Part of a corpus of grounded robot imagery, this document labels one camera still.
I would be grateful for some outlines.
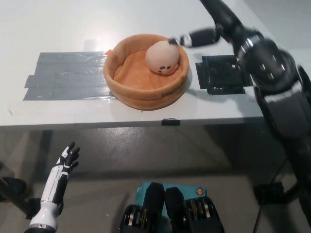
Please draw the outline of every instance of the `egg plush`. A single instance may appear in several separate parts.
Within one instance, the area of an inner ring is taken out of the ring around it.
[[[175,45],[168,41],[159,41],[148,48],[146,64],[151,71],[158,74],[169,75],[174,73],[178,66],[179,52]]]

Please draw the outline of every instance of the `plush toy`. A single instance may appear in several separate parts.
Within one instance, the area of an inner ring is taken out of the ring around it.
[[[146,52],[147,66],[151,71],[160,75],[174,73],[178,60],[177,47],[170,45],[167,40],[155,43]]]

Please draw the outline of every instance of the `robot forearm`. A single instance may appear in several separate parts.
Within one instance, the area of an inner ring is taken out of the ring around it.
[[[41,208],[26,231],[54,233],[57,230],[56,218],[61,214],[63,197],[67,186],[68,176],[78,165],[75,160],[79,157],[79,148],[72,151],[74,143],[65,148],[56,165],[51,169],[41,197]]]

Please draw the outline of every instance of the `gray duct tape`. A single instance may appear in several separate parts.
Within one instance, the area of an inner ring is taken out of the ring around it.
[[[103,65],[106,57],[104,52],[42,52],[37,64]]]
[[[41,53],[24,100],[115,99],[103,76],[104,52]]]
[[[24,100],[106,100],[115,99],[108,87],[29,88]]]
[[[49,76],[60,74],[102,74],[103,65],[88,66],[82,64],[38,64],[35,75]]]
[[[60,74],[60,75],[29,75],[25,88],[42,87],[106,87],[103,74]]]

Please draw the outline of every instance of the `orange plush basket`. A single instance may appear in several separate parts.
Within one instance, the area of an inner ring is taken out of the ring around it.
[[[124,104],[140,110],[155,110],[172,104],[185,92],[189,60],[181,47],[178,47],[178,67],[169,76],[154,74],[145,63],[147,49],[162,40],[167,38],[134,35],[107,53],[104,77],[112,94]]]

